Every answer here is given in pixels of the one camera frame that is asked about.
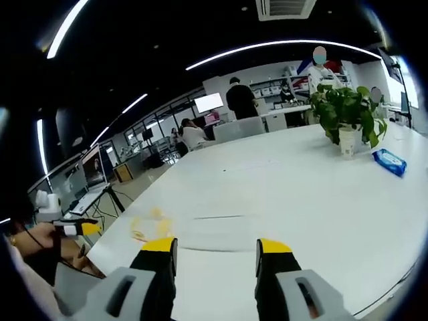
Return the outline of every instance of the black ceiling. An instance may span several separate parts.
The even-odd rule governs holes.
[[[380,41],[352,1],[317,0],[309,19],[260,22],[255,0],[89,0],[57,56],[47,60],[37,45],[77,1],[23,2],[17,4],[8,45],[23,47],[41,65],[33,66],[39,78],[32,80],[43,88],[38,90],[42,94],[36,93],[42,102],[34,106],[48,111],[76,108],[92,138],[144,93],[148,97],[121,117],[110,134],[201,86],[203,80],[252,66],[310,58],[315,45],[252,49],[185,71],[223,51],[283,39],[322,39],[358,47]],[[325,47],[328,58],[370,60],[349,49]],[[13,59],[14,66],[26,66],[19,55]]]

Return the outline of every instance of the man in black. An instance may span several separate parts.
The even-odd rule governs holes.
[[[253,92],[249,87],[239,84],[240,82],[236,77],[230,79],[231,88],[226,94],[229,109],[235,112],[236,119],[259,116]]]

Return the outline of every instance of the blue wet wipes package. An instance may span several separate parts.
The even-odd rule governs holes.
[[[374,152],[372,155],[378,164],[386,168],[388,171],[396,174],[398,177],[402,177],[406,171],[406,161],[395,156],[384,148]]]

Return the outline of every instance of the green leaves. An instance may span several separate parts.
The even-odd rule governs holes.
[[[317,92],[310,97],[314,114],[320,117],[320,124],[326,131],[326,136],[339,144],[338,129],[343,124],[352,128],[362,128],[362,141],[370,142],[373,148],[379,143],[379,138],[387,131],[387,123],[383,119],[374,119],[373,112],[379,105],[370,98],[370,92],[365,87],[358,87],[356,92],[351,88],[332,89],[331,85],[318,85]],[[375,132],[375,121],[379,124],[379,133]]]

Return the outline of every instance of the air vent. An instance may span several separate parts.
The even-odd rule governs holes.
[[[260,21],[307,19],[316,0],[255,0]]]

